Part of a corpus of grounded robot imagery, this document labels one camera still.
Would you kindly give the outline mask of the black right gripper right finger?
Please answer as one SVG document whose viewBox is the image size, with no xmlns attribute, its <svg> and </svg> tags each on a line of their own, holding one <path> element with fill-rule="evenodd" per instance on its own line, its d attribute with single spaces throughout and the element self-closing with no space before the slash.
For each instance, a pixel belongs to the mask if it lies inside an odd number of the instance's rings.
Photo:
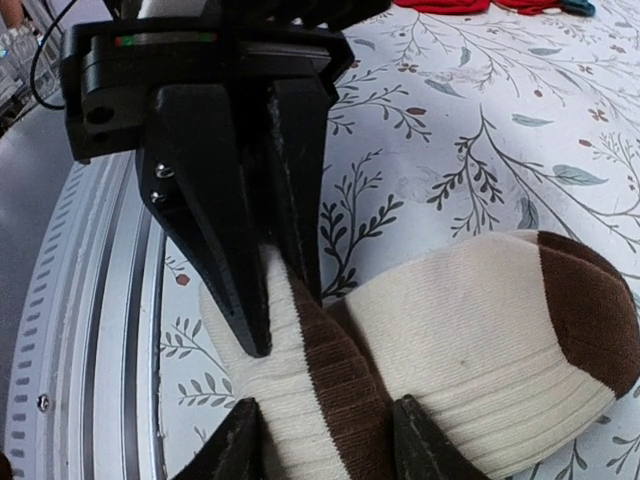
<svg viewBox="0 0 640 480">
<path fill-rule="evenodd" d="M 396 400 L 392 411 L 398 479 L 489 479 L 461 454 L 413 396 Z"/>
</svg>

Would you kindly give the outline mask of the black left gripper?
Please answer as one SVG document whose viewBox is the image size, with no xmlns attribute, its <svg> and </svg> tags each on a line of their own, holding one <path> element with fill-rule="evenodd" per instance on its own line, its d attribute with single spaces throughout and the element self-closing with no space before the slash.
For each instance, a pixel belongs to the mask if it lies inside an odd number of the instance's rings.
<svg viewBox="0 0 640 480">
<path fill-rule="evenodd" d="M 277 79 L 267 104 L 276 236 L 318 301 L 325 88 L 335 90 L 353 59 L 340 33 L 273 21 L 237 25 L 229 13 L 76 24 L 63 36 L 61 87 L 73 158 L 88 163 L 140 145 L 145 206 L 196 268 L 250 356 L 269 355 L 270 321 L 230 99 L 221 85 L 182 84 Z M 296 78 L 304 76 L 320 80 Z"/>
</svg>

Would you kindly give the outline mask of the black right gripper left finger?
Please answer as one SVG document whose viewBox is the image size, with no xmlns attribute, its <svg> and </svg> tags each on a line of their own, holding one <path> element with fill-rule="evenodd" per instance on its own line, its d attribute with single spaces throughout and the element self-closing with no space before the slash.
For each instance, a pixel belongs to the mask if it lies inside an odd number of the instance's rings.
<svg viewBox="0 0 640 480">
<path fill-rule="evenodd" d="M 261 479 L 263 467 L 260 446 L 258 404 L 253 398 L 242 399 L 174 479 Z"/>
</svg>

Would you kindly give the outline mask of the cream brown striped sock pair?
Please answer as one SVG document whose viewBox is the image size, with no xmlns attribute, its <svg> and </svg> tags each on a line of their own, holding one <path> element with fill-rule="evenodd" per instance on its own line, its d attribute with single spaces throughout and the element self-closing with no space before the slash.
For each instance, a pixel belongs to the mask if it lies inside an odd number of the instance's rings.
<svg viewBox="0 0 640 480">
<path fill-rule="evenodd" d="M 248 356 L 207 291 L 202 321 L 263 417 L 269 479 L 392 479 L 392 405 L 413 396 L 501 479 L 551 455 L 639 378 L 632 293 L 547 231 L 489 233 L 392 268 L 328 308 L 263 252 L 272 351 Z"/>
</svg>

